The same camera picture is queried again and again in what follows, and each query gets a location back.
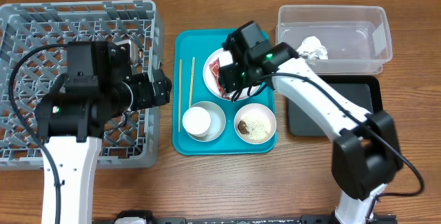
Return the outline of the white round plate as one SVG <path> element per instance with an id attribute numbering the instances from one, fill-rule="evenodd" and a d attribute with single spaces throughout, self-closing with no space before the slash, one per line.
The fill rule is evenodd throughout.
<path id="1" fill-rule="evenodd" d="M 225 51 L 222 48 L 215 50 L 210 56 L 207 58 L 204 66 L 203 66 L 203 80 L 207 89 L 214 95 L 220 99 L 230 101 L 234 92 L 231 93 L 222 93 L 219 90 L 219 84 L 214 76 L 211 67 L 216 65 L 216 71 L 221 65 L 229 65 L 232 64 L 233 59 L 230 51 Z"/>

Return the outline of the red candy wrapper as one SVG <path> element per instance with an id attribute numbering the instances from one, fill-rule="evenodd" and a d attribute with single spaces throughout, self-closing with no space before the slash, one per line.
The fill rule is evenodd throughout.
<path id="1" fill-rule="evenodd" d="M 226 91 L 222 88 L 222 86 L 218 82 L 218 80 L 220 78 L 219 69 L 220 69 L 220 61 L 219 61 L 219 59 L 214 59 L 209 64 L 209 70 L 210 70 L 211 75 L 212 75 L 212 77 L 214 79 L 214 82 L 215 82 L 215 85 L 216 85 L 216 89 L 218 90 L 218 93 L 219 93 L 221 98 L 230 100 L 231 99 L 230 94 L 226 93 Z"/>

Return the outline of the grey round bowl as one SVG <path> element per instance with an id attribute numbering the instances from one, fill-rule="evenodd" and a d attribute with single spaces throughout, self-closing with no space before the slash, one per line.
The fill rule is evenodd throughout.
<path id="1" fill-rule="evenodd" d="M 209 112 L 211 116 L 211 125 L 208 134 L 197 137 L 189 134 L 191 138 L 199 142 L 210 142 L 217 139 L 224 131 L 226 126 L 226 117 L 223 110 L 215 103 L 210 101 L 201 101 L 192 105 L 192 107 L 202 107 Z"/>

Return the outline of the white paper cup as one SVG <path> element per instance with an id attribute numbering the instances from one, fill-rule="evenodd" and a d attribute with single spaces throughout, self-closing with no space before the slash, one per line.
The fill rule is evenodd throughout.
<path id="1" fill-rule="evenodd" d="M 209 132 L 211 116 L 209 112 L 202 107 L 191 107 L 184 113 L 182 123 L 188 134 L 202 137 Z"/>

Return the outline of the brown food piece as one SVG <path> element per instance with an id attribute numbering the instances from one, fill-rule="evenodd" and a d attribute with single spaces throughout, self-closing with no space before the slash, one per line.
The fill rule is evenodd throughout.
<path id="1" fill-rule="evenodd" d="M 243 120 L 240 120 L 238 122 L 237 128 L 241 134 L 249 134 L 249 131 L 247 130 L 247 124 Z"/>

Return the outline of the pink bowl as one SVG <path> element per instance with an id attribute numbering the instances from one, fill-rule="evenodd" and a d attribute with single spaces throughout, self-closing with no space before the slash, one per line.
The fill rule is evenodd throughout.
<path id="1" fill-rule="evenodd" d="M 269 120 L 269 122 L 271 123 L 271 133 L 270 135 L 267 137 L 266 140 L 263 140 L 260 143 L 251 143 L 249 142 L 247 139 L 245 139 L 245 137 L 243 137 L 240 132 L 238 131 L 237 125 L 238 122 L 241 120 L 243 115 L 246 114 L 258 114 L 259 116 L 263 116 L 266 119 Z M 263 143 L 268 142 L 276 133 L 276 117 L 274 115 L 274 113 L 265 105 L 259 104 L 259 103 L 250 103 L 247 105 L 244 105 L 239 111 L 237 111 L 236 116 L 234 118 L 234 128 L 235 131 L 237 133 L 237 135 L 246 143 L 250 143 L 252 145 L 260 145 Z"/>

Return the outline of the white rice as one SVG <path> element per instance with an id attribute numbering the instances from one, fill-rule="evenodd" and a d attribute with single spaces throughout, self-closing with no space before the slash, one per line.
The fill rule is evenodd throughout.
<path id="1" fill-rule="evenodd" d="M 251 113 L 243 115 L 241 120 L 246 122 L 249 131 L 249 134 L 241 135 L 251 143 L 260 143 L 271 133 L 271 123 L 263 116 Z"/>

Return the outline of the white tissue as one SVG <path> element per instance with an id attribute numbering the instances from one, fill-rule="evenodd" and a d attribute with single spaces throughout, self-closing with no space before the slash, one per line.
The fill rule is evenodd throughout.
<path id="1" fill-rule="evenodd" d="M 315 36 L 305 38 L 296 51 L 304 59 L 328 59 L 326 47 Z"/>

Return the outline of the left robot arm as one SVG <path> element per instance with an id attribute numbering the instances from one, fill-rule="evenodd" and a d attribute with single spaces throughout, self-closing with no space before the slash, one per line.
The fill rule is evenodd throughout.
<path id="1" fill-rule="evenodd" d="M 68 71 L 35 109 L 45 141 L 42 223 L 91 223 L 105 124 L 126 111 L 165 105 L 172 82 L 161 69 L 133 74 L 129 41 L 71 41 Z"/>

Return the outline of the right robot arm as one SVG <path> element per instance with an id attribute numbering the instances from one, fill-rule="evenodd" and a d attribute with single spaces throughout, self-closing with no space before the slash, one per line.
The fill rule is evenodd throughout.
<path id="1" fill-rule="evenodd" d="M 300 107 L 332 142 L 331 173 L 342 190 L 334 222 L 371 223 L 376 201 L 403 167 L 392 117 L 344 98 L 290 45 L 272 45 L 254 21 L 228 34 L 223 49 L 232 55 L 232 63 L 219 69 L 224 91 L 240 94 L 264 83 Z"/>

